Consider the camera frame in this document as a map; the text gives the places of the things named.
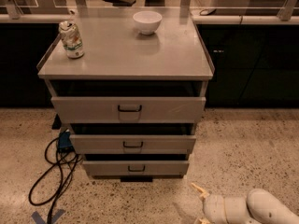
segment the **black wire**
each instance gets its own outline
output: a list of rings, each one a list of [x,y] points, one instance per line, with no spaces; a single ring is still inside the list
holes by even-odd
[[[59,153],[58,152],[58,141],[59,141],[61,135],[63,135],[63,133],[65,133],[65,131],[63,131],[62,133],[60,133],[58,137],[54,138],[47,145],[47,147],[45,149],[45,153],[44,153],[44,158],[45,158],[45,160],[49,164],[51,164],[51,167],[41,177],[39,177],[37,179],[37,181],[31,187],[31,189],[29,191],[29,195],[28,195],[29,203],[31,205],[34,205],[34,206],[41,206],[41,205],[44,205],[46,203],[52,202],[50,210],[48,212],[47,224],[51,224],[52,223],[53,209],[54,209],[54,207],[55,207],[58,199],[66,192],[66,190],[68,189],[69,185],[71,184],[71,181],[73,180],[73,173],[75,171],[75,168],[76,168],[77,164],[81,161],[81,159],[79,158],[79,155],[75,151],[68,152],[68,153]],[[56,142],[55,161],[50,161],[49,158],[48,158],[49,148],[55,142]],[[68,157],[71,153],[73,153],[75,155],[74,155],[74,157],[72,159],[70,159],[68,161],[66,159],[66,157]],[[68,175],[67,175],[66,178],[64,178],[64,171],[63,171],[63,168],[62,168],[63,165],[67,165],[68,168],[69,168],[69,170],[70,170],[70,172],[68,173]],[[36,186],[55,167],[57,167],[59,169],[59,172],[60,172],[60,180],[59,180],[59,186],[58,186],[58,188],[56,189],[56,191],[54,192],[54,194],[51,197],[49,197],[46,201],[43,201],[41,203],[35,203],[35,202],[33,202],[32,195],[33,195],[33,192],[34,192]]]

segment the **gray tabletop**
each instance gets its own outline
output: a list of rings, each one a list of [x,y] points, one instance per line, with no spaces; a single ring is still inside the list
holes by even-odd
[[[154,35],[134,28],[141,9],[163,15]],[[39,76],[45,79],[209,80],[212,65],[189,14],[180,8],[83,8],[74,17],[85,54],[66,56],[60,41]]]

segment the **black cabinet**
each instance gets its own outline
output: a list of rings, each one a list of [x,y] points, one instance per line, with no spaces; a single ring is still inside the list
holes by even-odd
[[[36,66],[58,34],[58,24],[0,24],[0,106],[50,106]]]
[[[299,26],[197,28],[215,65],[206,106],[299,106]]]

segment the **silver can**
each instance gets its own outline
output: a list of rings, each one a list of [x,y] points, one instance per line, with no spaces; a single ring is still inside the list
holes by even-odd
[[[66,55],[70,58],[78,58],[84,55],[83,43],[77,25],[72,21],[62,21],[59,23],[59,33],[66,50]]]

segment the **gray drawer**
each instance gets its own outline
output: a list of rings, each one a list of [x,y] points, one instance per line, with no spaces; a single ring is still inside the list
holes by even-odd
[[[187,161],[84,161],[88,175],[96,176],[184,176]]]
[[[53,97],[63,123],[195,123],[205,97]]]
[[[191,154],[195,135],[76,135],[79,154]]]

